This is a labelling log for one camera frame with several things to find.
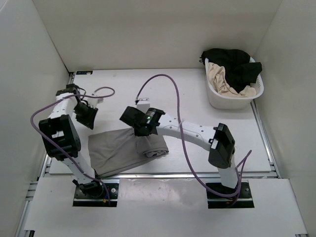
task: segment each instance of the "beige clothing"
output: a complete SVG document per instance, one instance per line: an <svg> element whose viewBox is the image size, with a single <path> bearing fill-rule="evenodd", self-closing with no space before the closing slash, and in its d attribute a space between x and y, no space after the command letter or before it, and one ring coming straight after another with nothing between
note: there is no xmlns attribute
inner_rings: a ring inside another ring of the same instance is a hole
<svg viewBox="0 0 316 237"><path fill-rule="evenodd" d="M237 91L230 87L225 80L225 68L220 67L215 63L208 63L207 78L214 90L224 96L251 97L257 94L256 89L249 85L247 85L240 93L237 93Z"/></svg>

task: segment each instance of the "white wall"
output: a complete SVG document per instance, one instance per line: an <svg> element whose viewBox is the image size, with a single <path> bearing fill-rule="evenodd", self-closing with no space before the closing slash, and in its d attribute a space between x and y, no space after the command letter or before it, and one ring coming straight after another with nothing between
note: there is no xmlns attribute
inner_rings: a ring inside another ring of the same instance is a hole
<svg viewBox="0 0 316 237"><path fill-rule="evenodd" d="M255 59L263 64L261 119L316 236L316 1L283 0Z"/></svg>
<svg viewBox="0 0 316 237"><path fill-rule="evenodd" d="M253 54L281 0L33 0L69 71L196 68L211 47Z"/></svg>
<svg viewBox="0 0 316 237"><path fill-rule="evenodd" d="M68 73L31 0L8 0L0 30L0 236L10 237L44 156L30 116L54 101Z"/></svg>

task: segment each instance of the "gray cloth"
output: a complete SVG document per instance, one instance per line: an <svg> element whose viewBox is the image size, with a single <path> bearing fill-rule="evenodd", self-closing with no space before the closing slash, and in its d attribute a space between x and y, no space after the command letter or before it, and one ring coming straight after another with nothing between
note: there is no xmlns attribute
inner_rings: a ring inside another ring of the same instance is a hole
<svg viewBox="0 0 316 237"><path fill-rule="evenodd" d="M91 167L103 177L143 165L169 152L163 136L135 137L133 128L91 135L88 149Z"/></svg>

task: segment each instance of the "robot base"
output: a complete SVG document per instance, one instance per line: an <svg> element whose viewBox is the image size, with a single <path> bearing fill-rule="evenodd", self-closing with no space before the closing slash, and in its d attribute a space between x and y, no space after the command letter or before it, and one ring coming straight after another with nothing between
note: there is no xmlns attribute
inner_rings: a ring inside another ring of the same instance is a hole
<svg viewBox="0 0 316 237"><path fill-rule="evenodd" d="M119 196L119 184L118 183L106 183L108 188L111 206L109 206L108 199L103 202L105 197L105 191L98 197L91 196L89 194L84 194L79 187L76 187L73 206L98 206L98 207L116 207L118 204Z"/></svg>
<svg viewBox="0 0 316 237"><path fill-rule="evenodd" d="M206 183L206 185L223 194L231 194L235 191L235 189L231 189L228 187L223 186L221 183ZM210 192L207 192L207 204L208 204L208 209L219 209L219 208L254 208L253 200L252 200L252 195L251 195L251 190L249 183L247 182L242 182L241 183L241 190L240 190L240 195L237 200L237 202L231 206L231 203L233 201L228 200L226 198L219 197L215 194L212 194Z"/></svg>

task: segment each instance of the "metal frame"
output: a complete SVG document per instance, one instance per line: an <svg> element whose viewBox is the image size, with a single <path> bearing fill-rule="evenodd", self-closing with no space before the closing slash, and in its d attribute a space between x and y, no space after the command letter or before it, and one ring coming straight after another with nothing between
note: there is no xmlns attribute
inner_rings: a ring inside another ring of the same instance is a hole
<svg viewBox="0 0 316 237"><path fill-rule="evenodd" d="M76 73L70 73L69 76L69 80L68 80L68 84L73 83L74 79L75 79L75 75ZM256 107L256 103L255 101L251 102L251 108L252 111L254 113L257 125L258 125L258 129L263 141L263 144L265 146L268 158L269 158L269 162L271 165L271 172L245 172L243 173L243 181L248 181L248 179L252 179L252 178L281 178L280 173L279 173L279 169L277 167L277 164L275 162L275 157L273 155L267 134L265 132L263 123L260 119L257 107ZM39 178L40 177L47 177L50 176L48 174L49 169L50 169L50 164L51 164L51 158L46 154L44 157L44 161L43 161L43 165L39 174ZM200 178L205 179L205 181L207 182L220 182L220 175L218 173L198 173L198 176ZM190 173L177 173L177 174L119 174L110 178L106 178L106 179L102 179L104 182L107 183L117 183L119 182L120 178L129 178L129 179L134 179L134 178L155 178L155 179L171 179L171 178L185 178L185 179L191 179L194 178L194 176ZM37 182L32 182L30 184L30 188L28 190L28 194L26 197L26 202L25 202L25 206L20 218L20 222L15 234L15 237L31 237L34 232L32 231L25 231L24 230L24 224L25 221L27 219L27 215L28 215L28 211L30 209L30 204L33 200L33 196L35 194L35 190L36 190L36 185ZM296 235L297 237L307 237L308 235Z"/></svg>
<svg viewBox="0 0 316 237"><path fill-rule="evenodd" d="M271 149L271 146L270 146L267 134L266 134L266 131L265 131L263 123L260 119L255 100L251 101L250 105L251 105L253 114L255 115L255 119L256 119L259 131L260 131L260 135L261 135L263 144L266 148L266 152L267 152L267 155L269 158L270 165L272 165L275 168L278 178L281 178L279 169L278 169L277 164L276 164L275 157L273 155L273 152L272 152L272 149Z"/></svg>

